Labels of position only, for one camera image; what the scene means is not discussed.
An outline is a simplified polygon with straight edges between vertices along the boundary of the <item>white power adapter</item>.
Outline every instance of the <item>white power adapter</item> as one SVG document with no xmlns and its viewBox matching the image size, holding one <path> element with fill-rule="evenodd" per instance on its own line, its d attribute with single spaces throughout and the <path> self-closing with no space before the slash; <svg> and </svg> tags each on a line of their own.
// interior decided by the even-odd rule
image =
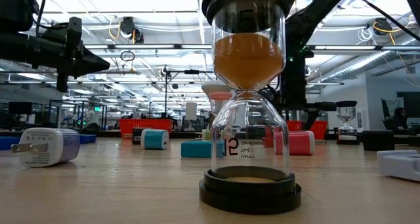
<svg viewBox="0 0 420 224">
<path fill-rule="evenodd" d="M 24 166 L 46 167 L 73 160 L 79 154 L 80 136 L 71 129 L 31 128 L 23 132 L 19 144 L 12 145 Z"/>
</svg>

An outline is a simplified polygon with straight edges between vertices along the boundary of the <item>black hourglass base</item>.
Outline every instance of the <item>black hourglass base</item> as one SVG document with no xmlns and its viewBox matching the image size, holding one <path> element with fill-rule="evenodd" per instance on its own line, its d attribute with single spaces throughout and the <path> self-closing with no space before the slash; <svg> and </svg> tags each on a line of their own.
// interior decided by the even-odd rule
<svg viewBox="0 0 420 224">
<path fill-rule="evenodd" d="M 219 168 L 218 177 L 211 170 L 199 182 L 199 197 L 220 210 L 242 214 L 277 214 L 301 205 L 302 188 L 293 174 L 262 167 L 230 166 Z M 228 177 L 256 177 L 273 180 L 269 183 L 247 183 L 226 180 Z"/>
</svg>

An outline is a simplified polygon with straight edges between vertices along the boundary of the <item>hourglass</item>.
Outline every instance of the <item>hourglass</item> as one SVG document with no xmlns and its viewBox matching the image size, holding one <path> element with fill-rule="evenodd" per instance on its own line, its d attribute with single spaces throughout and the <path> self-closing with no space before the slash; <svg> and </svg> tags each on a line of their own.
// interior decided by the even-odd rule
<svg viewBox="0 0 420 224">
<path fill-rule="evenodd" d="M 356 101 L 337 102 L 337 117 L 343 121 L 343 125 L 338 129 L 338 145 L 359 145 L 357 140 L 357 129 L 350 124 L 356 117 Z"/>
<path fill-rule="evenodd" d="M 211 169 L 199 184 L 201 200 L 213 207 L 269 214 L 300 205 L 301 188 L 289 171 L 287 124 L 257 93 L 284 68 L 284 20 L 293 1 L 203 0 L 215 73 L 236 91 L 213 121 Z M 282 155 L 276 146 L 263 146 L 267 137 L 282 140 Z"/>
</svg>

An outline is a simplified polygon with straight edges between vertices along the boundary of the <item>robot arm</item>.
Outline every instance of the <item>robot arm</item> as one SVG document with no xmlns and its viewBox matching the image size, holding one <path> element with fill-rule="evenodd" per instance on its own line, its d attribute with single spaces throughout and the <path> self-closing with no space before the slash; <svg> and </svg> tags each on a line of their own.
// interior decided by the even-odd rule
<svg viewBox="0 0 420 224">
<path fill-rule="evenodd" d="M 76 78 L 110 67 L 83 46 L 80 18 L 71 17 L 68 23 L 49 27 L 39 36 L 19 33 L 32 27 L 37 9 L 36 0 L 0 0 L 0 58 L 29 63 L 32 68 L 56 68 L 61 92 L 67 91 L 68 76 Z"/>
<path fill-rule="evenodd" d="M 285 22 L 287 61 L 282 72 L 281 99 L 283 108 L 302 109 L 306 106 L 305 58 L 313 57 L 306 43 L 318 23 L 340 0 L 314 0 L 305 9 L 290 16 Z M 407 0 L 413 14 L 420 22 L 420 0 Z"/>
</svg>

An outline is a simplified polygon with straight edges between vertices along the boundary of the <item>red basket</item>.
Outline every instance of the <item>red basket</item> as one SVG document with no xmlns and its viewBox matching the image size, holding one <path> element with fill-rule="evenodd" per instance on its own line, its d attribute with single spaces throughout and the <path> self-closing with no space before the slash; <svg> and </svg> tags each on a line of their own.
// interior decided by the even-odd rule
<svg viewBox="0 0 420 224">
<path fill-rule="evenodd" d="M 326 135 L 327 122 L 314 122 L 310 130 L 314 132 L 315 139 L 324 139 Z"/>
<path fill-rule="evenodd" d="M 133 128 L 147 127 L 152 129 L 166 129 L 168 133 L 172 129 L 172 120 L 168 119 L 119 119 L 121 138 L 131 139 Z"/>
<path fill-rule="evenodd" d="M 286 121 L 289 131 L 300 131 L 302 130 L 302 122 L 298 121 Z M 315 139 L 322 140 L 326 134 L 327 122 L 314 122 L 310 130 L 314 133 Z"/>
<path fill-rule="evenodd" d="M 286 121 L 287 122 L 287 128 L 289 131 L 299 131 L 302 130 L 302 122 L 298 121 Z"/>
</svg>

